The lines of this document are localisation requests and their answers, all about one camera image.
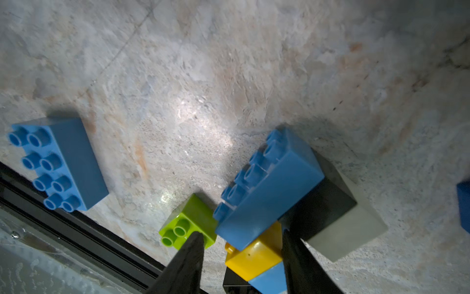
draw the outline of green lego brick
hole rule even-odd
[[[215,243],[217,221],[212,217],[213,211],[195,194],[178,206],[158,232],[162,243],[168,247],[180,249],[188,237],[198,231],[204,235],[204,247],[207,249]]]

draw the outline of stone countertop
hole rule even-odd
[[[356,182],[389,226],[331,263],[345,293],[467,293],[469,3],[5,0],[0,159],[32,180],[10,125],[79,115],[110,195],[84,212],[159,262],[158,230],[220,193],[285,124]],[[201,288],[223,293],[224,241]]]

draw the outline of yellow lego brick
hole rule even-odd
[[[275,222],[243,251],[225,244],[225,265],[245,281],[256,278],[282,261],[282,228]]]

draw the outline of toy building block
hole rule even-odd
[[[264,152],[256,151],[221,195],[215,232],[242,251],[324,175],[310,146],[289,129],[272,131]]]
[[[262,294],[279,294],[287,290],[284,263],[280,262],[249,281]]]
[[[162,243],[180,249],[192,232],[204,235],[204,247],[215,243],[217,222],[212,218],[212,210],[195,194],[179,205],[167,219],[161,230]]]
[[[225,265],[245,281],[259,276],[282,261],[282,229],[275,222],[243,251],[226,243]]]
[[[387,231],[387,226],[356,184],[315,155],[325,179],[280,222],[334,262]]]
[[[98,163],[80,118],[41,118],[12,125],[10,142],[22,147],[32,183],[48,197],[49,209],[88,210],[108,195]]]
[[[460,223],[462,228],[470,233],[470,181],[457,185],[459,198]]]

